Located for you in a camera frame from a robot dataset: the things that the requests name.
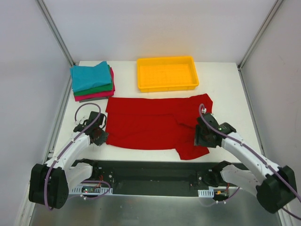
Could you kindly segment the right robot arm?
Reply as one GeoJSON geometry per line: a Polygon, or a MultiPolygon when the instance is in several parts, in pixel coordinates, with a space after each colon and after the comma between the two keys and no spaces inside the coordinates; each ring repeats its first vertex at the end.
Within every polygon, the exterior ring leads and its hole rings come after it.
{"type": "Polygon", "coordinates": [[[236,129],[228,123],[218,124],[210,113],[201,113],[197,119],[195,145],[221,147],[234,155],[246,167],[239,169],[228,161],[214,166],[203,182],[218,187],[224,183],[234,184],[257,198],[269,213],[276,213],[293,199],[300,199],[294,171],[280,167],[249,147],[236,129]]]}

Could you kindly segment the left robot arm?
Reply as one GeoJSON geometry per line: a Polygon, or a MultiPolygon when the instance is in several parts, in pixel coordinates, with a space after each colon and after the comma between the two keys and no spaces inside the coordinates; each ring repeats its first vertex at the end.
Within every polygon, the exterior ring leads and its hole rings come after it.
{"type": "Polygon", "coordinates": [[[89,118],[78,124],[65,146],[44,164],[35,164],[31,170],[29,201],[60,209],[69,192],[83,181],[95,183],[101,179],[96,161],[79,155],[90,145],[101,146],[107,140],[104,131],[107,117],[92,111],[89,118]]]}

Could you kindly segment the red t shirt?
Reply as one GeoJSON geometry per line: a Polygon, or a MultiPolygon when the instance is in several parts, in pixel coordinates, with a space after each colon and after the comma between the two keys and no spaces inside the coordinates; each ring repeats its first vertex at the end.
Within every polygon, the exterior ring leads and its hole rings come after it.
{"type": "Polygon", "coordinates": [[[200,104],[212,111],[208,94],[163,99],[110,97],[106,143],[137,150],[175,149],[181,160],[204,156],[208,148],[194,145],[200,104]]]}

